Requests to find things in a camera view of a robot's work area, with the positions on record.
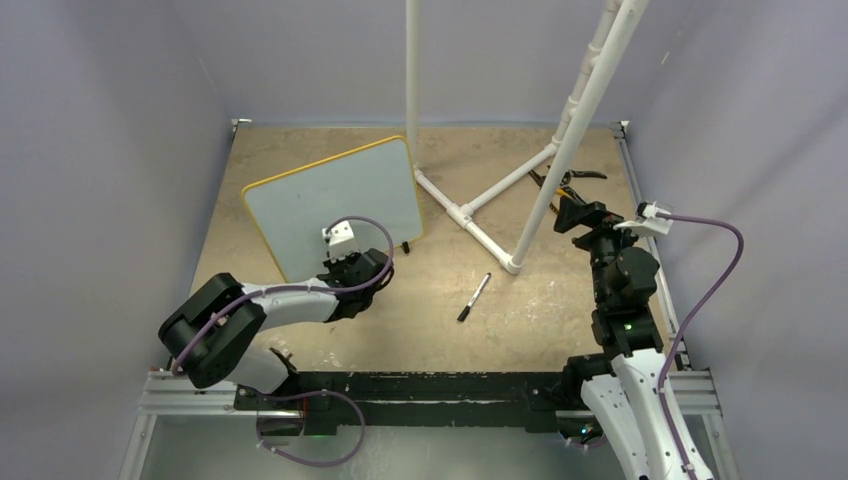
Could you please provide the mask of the yellow-framed whiteboard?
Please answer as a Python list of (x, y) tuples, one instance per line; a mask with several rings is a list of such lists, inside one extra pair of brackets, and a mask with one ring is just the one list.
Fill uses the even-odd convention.
[(340, 217), (377, 221), (399, 246), (424, 233), (406, 140), (388, 137), (244, 187), (242, 201), (283, 278), (324, 270), (323, 230)]

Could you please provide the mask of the black-capped whiteboard marker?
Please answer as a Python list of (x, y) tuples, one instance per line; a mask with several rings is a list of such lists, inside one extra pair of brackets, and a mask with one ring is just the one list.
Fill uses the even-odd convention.
[(486, 288), (486, 286), (489, 283), (489, 281), (491, 280), (491, 278), (492, 278), (491, 272), (488, 272), (483, 276), (482, 280), (480, 281), (479, 285), (474, 290), (470, 299), (467, 301), (467, 303), (465, 304), (465, 306), (463, 307), (463, 309), (460, 311), (459, 315), (457, 316), (457, 321), (459, 323), (464, 323), (466, 321), (471, 310), (473, 309), (474, 305), (478, 301), (480, 295), (482, 294), (482, 292)]

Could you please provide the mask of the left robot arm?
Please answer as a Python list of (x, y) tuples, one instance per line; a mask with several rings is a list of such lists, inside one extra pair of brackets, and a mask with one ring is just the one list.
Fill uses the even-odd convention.
[(296, 367), (255, 337), (291, 324), (352, 319), (394, 275), (392, 258), (374, 248), (324, 265), (325, 273), (294, 284), (241, 283), (227, 272), (211, 277), (158, 330), (174, 368), (198, 389), (229, 381), (258, 391), (272, 408), (292, 405)]

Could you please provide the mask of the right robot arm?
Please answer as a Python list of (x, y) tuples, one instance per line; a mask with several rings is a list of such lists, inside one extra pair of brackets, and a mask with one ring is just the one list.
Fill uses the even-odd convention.
[(627, 221), (601, 202), (563, 196), (554, 230), (587, 231), (573, 245), (588, 253), (593, 282), (592, 331), (599, 354), (571, 357), (552, 394), (586, 406), (629, 479), (711, 479), (668, 379), (672, 358), (649, 307), (660, 263), (638, 246), (666, 235), (673, 221), (641, 203)]

